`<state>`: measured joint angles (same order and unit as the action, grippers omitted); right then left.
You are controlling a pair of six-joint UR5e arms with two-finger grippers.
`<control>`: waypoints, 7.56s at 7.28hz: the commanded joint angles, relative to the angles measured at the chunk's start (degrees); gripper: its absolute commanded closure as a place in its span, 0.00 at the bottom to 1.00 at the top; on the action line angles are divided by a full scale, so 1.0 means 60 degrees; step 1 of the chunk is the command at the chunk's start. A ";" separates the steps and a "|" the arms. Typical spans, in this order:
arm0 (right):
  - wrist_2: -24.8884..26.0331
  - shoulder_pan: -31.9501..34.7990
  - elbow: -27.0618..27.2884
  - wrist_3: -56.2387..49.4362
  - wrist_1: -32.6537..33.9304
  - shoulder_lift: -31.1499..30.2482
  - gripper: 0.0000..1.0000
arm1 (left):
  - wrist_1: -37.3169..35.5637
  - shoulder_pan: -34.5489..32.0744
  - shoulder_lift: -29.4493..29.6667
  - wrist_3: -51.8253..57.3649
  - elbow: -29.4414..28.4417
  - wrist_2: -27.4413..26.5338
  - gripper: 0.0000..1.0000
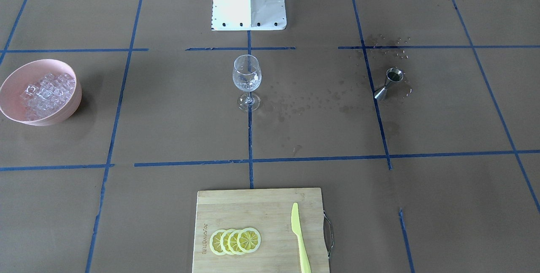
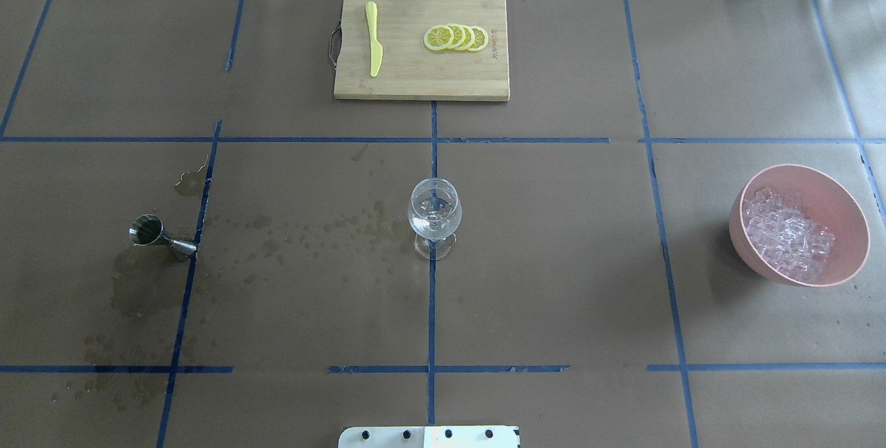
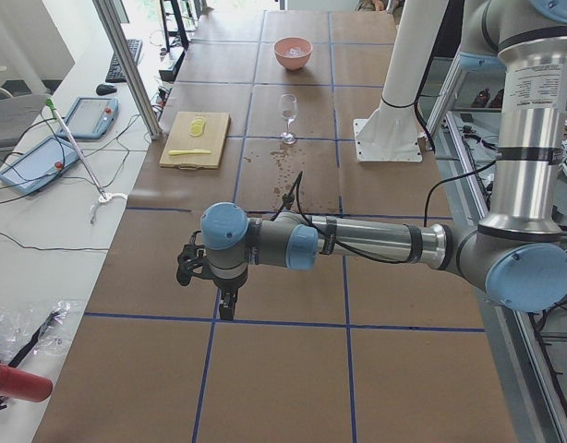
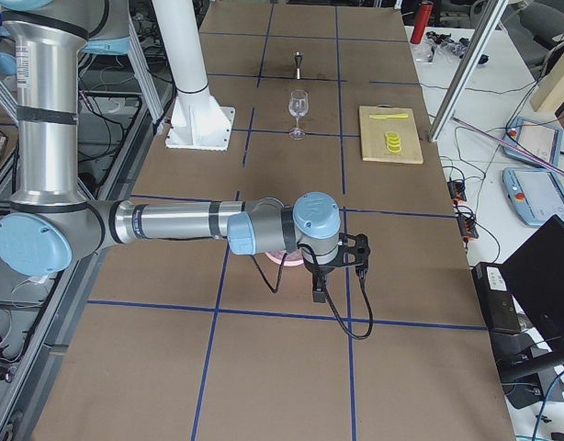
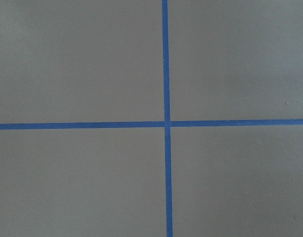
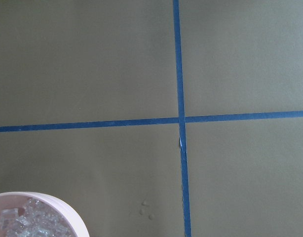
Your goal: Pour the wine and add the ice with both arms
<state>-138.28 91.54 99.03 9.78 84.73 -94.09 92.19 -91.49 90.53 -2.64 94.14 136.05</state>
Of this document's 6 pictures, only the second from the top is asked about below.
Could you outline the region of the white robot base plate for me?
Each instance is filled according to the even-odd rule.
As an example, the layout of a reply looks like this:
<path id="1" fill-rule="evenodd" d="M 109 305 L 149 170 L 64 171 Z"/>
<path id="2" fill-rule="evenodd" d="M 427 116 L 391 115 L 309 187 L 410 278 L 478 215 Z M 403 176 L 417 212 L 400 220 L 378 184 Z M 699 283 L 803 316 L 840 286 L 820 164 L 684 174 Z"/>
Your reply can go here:
<path id="1" fill-rule="evenodd" d="M 520 447 L 520 430 L 507 425 L 354 427 L 338 447 Z"/>

